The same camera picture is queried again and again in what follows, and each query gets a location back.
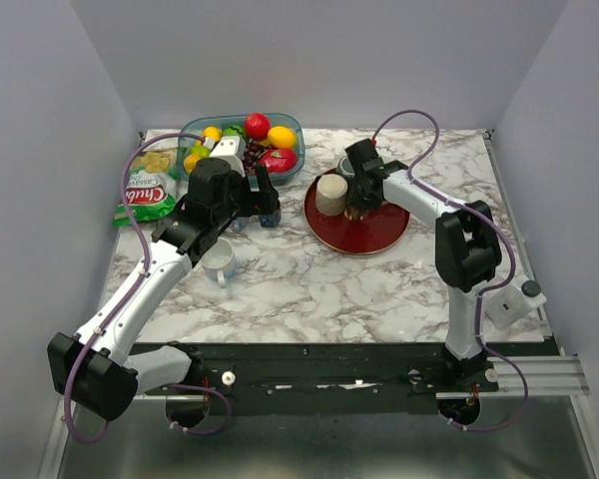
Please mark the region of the dark blue mug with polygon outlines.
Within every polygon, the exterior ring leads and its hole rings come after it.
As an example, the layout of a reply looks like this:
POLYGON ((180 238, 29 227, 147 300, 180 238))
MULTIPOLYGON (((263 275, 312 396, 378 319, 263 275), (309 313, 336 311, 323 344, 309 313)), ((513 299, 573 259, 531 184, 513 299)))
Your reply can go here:
POLYGON ((276 228, 282 219, 282 212, 276 210, 271 214, 259 215, 260 226, 265 229, 276 228))

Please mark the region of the white blue mug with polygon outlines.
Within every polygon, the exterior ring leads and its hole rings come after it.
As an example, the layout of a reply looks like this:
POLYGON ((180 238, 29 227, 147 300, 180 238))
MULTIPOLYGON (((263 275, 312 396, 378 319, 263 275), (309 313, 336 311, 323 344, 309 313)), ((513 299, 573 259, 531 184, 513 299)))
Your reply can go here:
POLYGON ((219 238, 203 255, 200 265, 208 278, 221 288, 228 286, 228 281, 235 275, 238 262, 231 243, 219 238))

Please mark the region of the light blue textured mug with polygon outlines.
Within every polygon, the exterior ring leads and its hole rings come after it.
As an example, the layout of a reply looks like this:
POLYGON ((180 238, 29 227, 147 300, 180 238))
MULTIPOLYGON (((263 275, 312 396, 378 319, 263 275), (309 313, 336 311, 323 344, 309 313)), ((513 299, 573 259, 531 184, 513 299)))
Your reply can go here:
POLYGON ((235 233, 240 233, 243 231, 250 223, 249 218, 236 218, 231 223, 231 229, 235 233))

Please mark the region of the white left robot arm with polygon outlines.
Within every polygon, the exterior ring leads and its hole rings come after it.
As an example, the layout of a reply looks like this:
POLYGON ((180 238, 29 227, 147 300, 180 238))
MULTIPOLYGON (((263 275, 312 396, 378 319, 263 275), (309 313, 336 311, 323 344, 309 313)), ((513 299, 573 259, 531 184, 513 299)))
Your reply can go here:
POLYGON ((200 386, 203 367, 193 347, 168 343, 144 354, 131 349, 165 296, 233 221, 257 217, 264 228, 279 223, 279 193, 266 167, 256 167, 256 178, 253 188, 223 159, 198 162, 187 192, 145 239, 139 264, 117 292, 73 335, 51 339, 53 384, 65 406, 79 404, 113 421, 139 393, 170 384, 189 394, 200 386))

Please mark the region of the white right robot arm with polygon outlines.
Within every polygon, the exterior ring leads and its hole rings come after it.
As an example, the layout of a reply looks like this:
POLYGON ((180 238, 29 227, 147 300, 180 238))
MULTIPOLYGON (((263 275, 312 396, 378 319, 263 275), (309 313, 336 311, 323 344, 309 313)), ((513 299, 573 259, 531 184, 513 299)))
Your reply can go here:
POLYGON ((348 206, 356 215, 388 203, 433 228, 434 264, 449 293, 439 378, 450 390, 464 389, 485 367, 483 291, 502 261, 489 206, 461 202, 416 178, 403 163, 385 162, 370 139, 352 144, 345 154, 353 170, 348 206))

